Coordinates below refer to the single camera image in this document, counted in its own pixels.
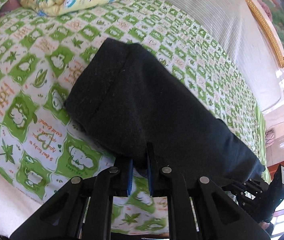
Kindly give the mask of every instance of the black fabric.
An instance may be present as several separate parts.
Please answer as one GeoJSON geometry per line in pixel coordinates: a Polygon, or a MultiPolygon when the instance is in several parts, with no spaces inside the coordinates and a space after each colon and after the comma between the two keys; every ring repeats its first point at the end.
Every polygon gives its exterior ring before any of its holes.
{"type": "Polygon", "coordinates": [[[260,178],[264,166],[227,126],[139,44],[107,39],[65,102],[86,133],[146,168],[152,142],[159,166],[219,186],[260,178]]]}

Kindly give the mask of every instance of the black garment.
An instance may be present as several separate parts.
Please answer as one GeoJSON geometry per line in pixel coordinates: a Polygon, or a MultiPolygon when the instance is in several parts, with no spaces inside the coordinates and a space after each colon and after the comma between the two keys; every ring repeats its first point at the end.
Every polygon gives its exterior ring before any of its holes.
{"type": "Polygon", "coordinates": [[[65,102],[86,133],[146,168],[146,142],[159,166],[185,177],[260,178],[264,167],[227,126],[139,44],[107,39],[65,102]]]}

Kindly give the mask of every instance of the mattress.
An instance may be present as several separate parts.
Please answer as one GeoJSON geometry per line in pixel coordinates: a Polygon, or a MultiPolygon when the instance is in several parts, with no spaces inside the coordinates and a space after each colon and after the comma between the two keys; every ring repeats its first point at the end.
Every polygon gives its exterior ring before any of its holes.
{"type": "Polygon", "coordinates": [[[242,73],[262,111],[281,98],[268,42],[245,0],[168,0],[203,25],[242,73]]]}

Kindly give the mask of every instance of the metal screw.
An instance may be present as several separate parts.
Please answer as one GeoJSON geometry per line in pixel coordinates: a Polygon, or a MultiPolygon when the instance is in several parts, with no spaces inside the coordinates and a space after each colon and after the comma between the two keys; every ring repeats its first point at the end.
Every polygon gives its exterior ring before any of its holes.
{"type": "Polygon", "coordinates": [[[72,184],[78,184],[78,183],[80,183],[81,182],[81,178],[80,177],[73,177],[72,179],[71,179],[71,183],[72,184]]]}
{"type": "Polygon", "coordinates": [[[118,171],[119,171],[118,167],[113,166],[109,168],[109,173],[117,173],[118,171]]]}
{"type": "Polygon", "coordinates": [[[200,178],[200,182],[203,183],[203,184],[208,184],[209,183],[209,178],[208,177],[205,177],[205,176],[202,176],[200,178]]]}
{"type": "Polygon", "coordinates": [[[170,167],[163,167],[162,168],[162,172],[163,173],[171,173],[172,172],[172,169],[170,167]]]}

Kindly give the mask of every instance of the green fabric edge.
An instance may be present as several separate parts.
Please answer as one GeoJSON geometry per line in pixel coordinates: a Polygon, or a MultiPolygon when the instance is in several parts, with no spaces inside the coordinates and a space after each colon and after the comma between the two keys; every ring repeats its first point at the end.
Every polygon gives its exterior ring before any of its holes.
{"type": "Polygon", "coordinates": [[[267,168],[267,157],[266,157],[267,149],[265,147],[265,119],[263,117],[263,114],[262,114],[257,102],[255,103],[255,116],[257,118],[257,123],[258,123],[257,132],[258,132],[258,135],[259,135],[258,147],[259,147],[259,153],[260,154],[259,154],[258,157],[259,157],[261,164],[263,166],[265,166],[265,170],[264,170],[264,172],[262,172],[262,178],[264,179],[265,182],[270,184],[271,176],[270,176],[270,172],[267,168]]]}

